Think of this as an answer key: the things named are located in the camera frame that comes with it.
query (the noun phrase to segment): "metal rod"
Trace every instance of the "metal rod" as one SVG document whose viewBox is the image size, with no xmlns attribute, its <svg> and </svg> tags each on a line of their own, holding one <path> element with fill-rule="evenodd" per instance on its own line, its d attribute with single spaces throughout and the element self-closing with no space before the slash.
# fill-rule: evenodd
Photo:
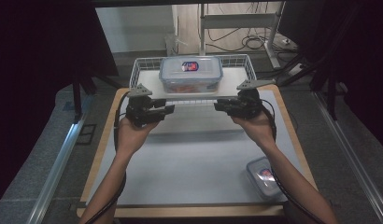
<svg viewBox="0 0 383 224">
<path fill-rule="evenodd" d="M 276 16 L 274 13 L 205 15 L 204 26 L 206 29 L 271 27 Z"/>
<path fill-rule="evenodd" d="M 268 37 L 267 48 L 271 49 L 273 47 L 274 37 L 276 36 L 276 32 L 277 32 L 277 28 L 279 25 L 279 20 L 281 19 L 282 9 L 284 8 L 284 4 L 285 4 L 285 2 L 281 2 L 279 7 L 277 8 L 273 24 L 271 25 L 272 30 L 271 30 L 270 35 Z"/>
<path fill-rule="evenodd" d="M 83 102 L 84 113 L 78 123 L 72 124 L 68 135 L 64 140 L 64 144 L 61 147 L 60 152 L 58 153 L 55 163 L 52 165 L 49 176 L 46 179 L 46 182 L 40 191 L 40 194 L 35 202 L 34 208 L 32 209 L 31 214 L 28 217 L 26 223 L 41 223 L 43 217 L 46 214 L 46 211 L 49 207 L 52 196 L 57 189 L 58 183 L 61 179 L 61 176 L 64 172 L 64 168 L 67 164 L 70 154 L 72 153 L 73 146 L 78 139 L 78 134 L 80 133 L 81 127 L 83 126 L 84 120 L 87 118 L 88 113 L 90 112 L 90 105 L 92 103 L 93 96 L 88 95 Z"/>
<path fill-rule="evenodd" d="M 322 112 L 323 117 L 326 119 L 330 129 L 333 131 L 334 137 L 339 143 L 340 148 L 342 149 L 348 161 L 348 164 L 351 167 L 351 170 L 354 172 L 354 175 L 360 182 L 360 185 L 363 191 L 365 192 L 370 204 L 375 210 L 378 218 L 380 219 L 380 222 L 383 223 L 383 196 L 378 191 L 376 184 L 373 182 L 373 180 L 369 177 L 369 175 L 363 168 L 361 161 L 359 160 L 357 154 L 355 153 L 351 144 L 344 135 L 340 125 L 337 121 L 334 121 L 327 112 L 325 100 L 323 99 L 321 94 L 313 92 L 313 95 L 317 100 L 317 104 L 319 105 L 319 109 Z"/>
<path fill-rule="evenodd" d="M 204 4 L 200 8 L 200 56 L 206 55 L 206 27 L 204 18 Z"/>
<path fill-rule="evenodd" d="M 81 100 L 80 100 L 80 80 L 77 74 L 73 74 L 73 102 L 75 104 L 75 120 L 74 123 L 78 123 L 81 118 Z"/>
</svg>

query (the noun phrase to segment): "clear plastic container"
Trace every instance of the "clear plastic container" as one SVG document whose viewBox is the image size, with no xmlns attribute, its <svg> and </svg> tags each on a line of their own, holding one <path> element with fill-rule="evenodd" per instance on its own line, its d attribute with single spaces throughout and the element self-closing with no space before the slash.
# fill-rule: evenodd
<svg viewBox="0 0 383 224">
<path fill-rule="evenodd" d="M 219 57 L 169 57 L 162 60 L 159 77 L 168 93 L 214 92 L 223 71 Z"/>
<path fill-rule="evenodd" d="M 250 161 L 247 164 L 247 173 L 253 187 L 263 199 L 275 199 L 282 194 L 273 177 L 270 162 L 266 157 Z"/>
</svg>

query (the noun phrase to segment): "human hand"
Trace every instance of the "human hand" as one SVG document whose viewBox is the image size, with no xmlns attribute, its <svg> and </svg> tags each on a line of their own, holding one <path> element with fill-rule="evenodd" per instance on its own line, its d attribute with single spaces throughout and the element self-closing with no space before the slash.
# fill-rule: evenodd
<svg viewBox="0 0 383 224">
<path fill-rule="evenodd" d="M 150 123 L 142 128 L 138 128 L 126 117 L 121 119 L 119 124 L 118 150 L 116 154 L 132 156 L 142 147 L 150 131 L 158 124 L 158 122 Z"/>
<path fill-rule="evenodd" d="M 249 138 L 262 150 L 276 145 L 270 121 L 263 112 L 253 119 L 231 118 L 234 123 L 239 124 L 245 130 Z"/>
</svg>

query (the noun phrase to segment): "white wall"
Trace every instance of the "white wall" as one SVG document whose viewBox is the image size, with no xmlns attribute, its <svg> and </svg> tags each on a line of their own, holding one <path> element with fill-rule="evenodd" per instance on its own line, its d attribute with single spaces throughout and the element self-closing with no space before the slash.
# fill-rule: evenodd
<svg viewBox="0 0 383 224">
<path fill-rule="evenodd" d="M 172 6 L 97 8 L 110 50 L 165 50 L 164 37 L 175 32 Z"/>
</svg>

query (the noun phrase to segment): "wooden board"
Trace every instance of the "wooden board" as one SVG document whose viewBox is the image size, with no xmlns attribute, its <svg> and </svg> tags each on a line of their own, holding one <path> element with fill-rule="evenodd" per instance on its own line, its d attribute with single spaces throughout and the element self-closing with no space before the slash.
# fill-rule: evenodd
<svg viewBox="0 0 383 224">
<path fill-rule="evenodd" d="M 305 160 L 305 155 L 301 149 L 296 133 L 292 127 L 291 119 L 287 113 L 286 107 L 280 96 L 277 86 L 271 85 L 260 88 L 260 90 L 273 91 L 275 94 L 281 115 L 285 121 L 287 131 L 291 137 L 296 155 L 302 166 L 306 179 L 315 187 L 314 179 Z M 101 160 L 103 158 L 108 137 L 113 125 L 114 111 L 119 103 L 121 96 L 126 92 L 126 89 L 119 90 L 114 99 L 111 112 L 106 122 L 106 127 L 102 135 L 97 153 L 90 171 L 89 178 L 86 182 L 85 189 L 80 199 L 80 208 L 78 215 L 84 211 L 83 204 L 88 200 L 88 196 L 92 189 L 92 184 L 99 170 Z M 198 206 L 198 207 L 148 207 L 148 208 L 118 208 L 116 217 L 216 217 L 216 216 L 276 216 L 282 214 L 282 206 L 267 206 L 267 205 L 251 205 L 251 206 Z"/>
</svg>

